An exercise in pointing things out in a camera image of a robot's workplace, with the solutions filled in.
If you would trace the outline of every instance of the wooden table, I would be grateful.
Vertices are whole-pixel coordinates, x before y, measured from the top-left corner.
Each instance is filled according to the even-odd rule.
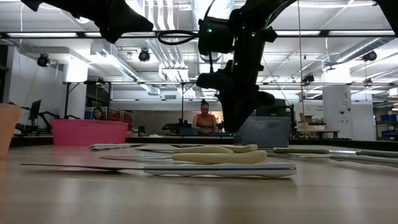
[[[304,129],[298,129],[298,133],[304,133]],[[338,133],[340,132],[339,130],[336,129],[324,129],[324,130],[315,130],[315,129],[310,129],[307,130],[308,133],[317,133],[318,134],[318,139],[323,139],[323,134],[325,133],[333,133],[333,138],[338,138]]]
[[[112,154],[142,152],[52,146],[11,149],[7,161],[0,163],[0,223],[385,224],[398,220],[398,169],[391,167],[270,158],[296,163],[298,174],[286,179],[222,179],[19,165],[171,163],[98,159]]]

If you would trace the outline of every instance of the woman in orange top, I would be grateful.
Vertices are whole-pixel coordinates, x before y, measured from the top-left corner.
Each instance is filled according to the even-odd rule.
[[[211,135],[218,131],[216,117],[209,114],[209,104],[206,100],[201,101],[201,114],[195,115],[192,127],[198,130],[199,135]]]

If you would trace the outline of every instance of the computer monitor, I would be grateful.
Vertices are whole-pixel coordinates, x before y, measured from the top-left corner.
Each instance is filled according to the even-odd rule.
[[[42,100],[37,100],[32,103],[32,106],[30,107],[29,120],[34,121],[37,118],[39,118],[41,103],[42,103]]]
[[[256,116],[288,116],[286,101],[275,99],[274,106],[260,106],[256,110]]]

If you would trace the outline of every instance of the pink plastic bin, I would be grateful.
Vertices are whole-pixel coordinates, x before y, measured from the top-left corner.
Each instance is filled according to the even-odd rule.
[[[55,146],[89,146],[92,144],[124,144],[128,124],[88,119],[55,119],[52,133]]]

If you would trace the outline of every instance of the woman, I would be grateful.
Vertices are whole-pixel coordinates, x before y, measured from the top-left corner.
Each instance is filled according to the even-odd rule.
[[[100,121],[106,120],[105,114],[100,107],[95,108],[93,114],[94,114],[94,119],[96,119],[96,120],[100,120]]]
[[[209,104],[206,100],[201,101],[201,114],[195,115],[192,127],[198,130],[199,135],[211,135],[218,131],[216,117],[209,114]]]

